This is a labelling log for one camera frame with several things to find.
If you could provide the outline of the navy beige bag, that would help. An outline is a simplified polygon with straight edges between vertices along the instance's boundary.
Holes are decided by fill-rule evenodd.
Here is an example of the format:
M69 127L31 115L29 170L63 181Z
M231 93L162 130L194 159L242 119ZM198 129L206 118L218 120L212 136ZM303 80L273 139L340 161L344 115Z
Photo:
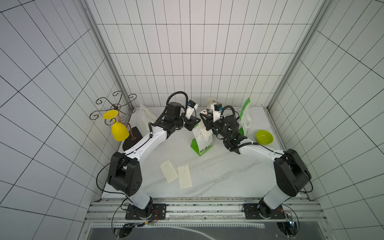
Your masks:
M217 100L214 100L212 98L208 98L207 99L207 109L208 110L214 110L215 109L215 107L214 107L215 104L218 104Z

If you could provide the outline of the white paper bag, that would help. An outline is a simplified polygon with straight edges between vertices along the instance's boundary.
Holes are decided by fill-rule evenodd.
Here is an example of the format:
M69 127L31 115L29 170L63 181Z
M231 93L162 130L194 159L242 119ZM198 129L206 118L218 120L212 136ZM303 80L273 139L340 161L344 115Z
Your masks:
M151 111L144 105L140 105L138 115L136 118L136 127L145 136L150 132L149 123L154 123L157 117L151 113Z

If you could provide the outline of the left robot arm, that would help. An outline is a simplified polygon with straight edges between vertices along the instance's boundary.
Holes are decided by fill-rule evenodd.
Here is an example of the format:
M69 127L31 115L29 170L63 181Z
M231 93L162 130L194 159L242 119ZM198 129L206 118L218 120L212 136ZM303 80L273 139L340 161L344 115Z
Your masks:
M111 159L107 183L122 192L140 210L151 209L152 198L140 189L143 181L141 163L176 130L192 131L201 121L197 118L198 104L189 100L185 106L176 102L166 104L161 116L148 123L149 133L123 153L115 153Z

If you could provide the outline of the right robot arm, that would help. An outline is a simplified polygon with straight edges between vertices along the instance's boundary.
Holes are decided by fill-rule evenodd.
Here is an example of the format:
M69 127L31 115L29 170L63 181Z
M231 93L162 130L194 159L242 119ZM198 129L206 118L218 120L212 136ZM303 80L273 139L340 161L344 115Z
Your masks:
M219 116L214 121L213 113L200 113L207 130L222 137L223 144L230 152L255 158L275 171L275 186L259 201L259 212L267 219L270 213L280 209L291 197L295 197L312 176L299 154L293 150L273 150L253 142L239 132L239 123L234 115Z

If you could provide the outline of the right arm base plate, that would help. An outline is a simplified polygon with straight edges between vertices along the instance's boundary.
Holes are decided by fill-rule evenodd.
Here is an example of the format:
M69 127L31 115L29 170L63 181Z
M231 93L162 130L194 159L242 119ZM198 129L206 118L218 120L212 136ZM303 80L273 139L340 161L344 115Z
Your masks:
M243 204L242 212L247 220L285 220L285 213L271 210L267 206L260 204Z

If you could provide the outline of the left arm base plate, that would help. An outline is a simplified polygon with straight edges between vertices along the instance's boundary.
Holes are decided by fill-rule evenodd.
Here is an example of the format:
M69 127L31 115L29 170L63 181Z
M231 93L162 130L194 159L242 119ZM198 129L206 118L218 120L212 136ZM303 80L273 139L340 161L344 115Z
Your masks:
M126 220L147 221L147 220L164 220L166 218L166 204L149 204L144 210L134 205L129 205L126 210Z

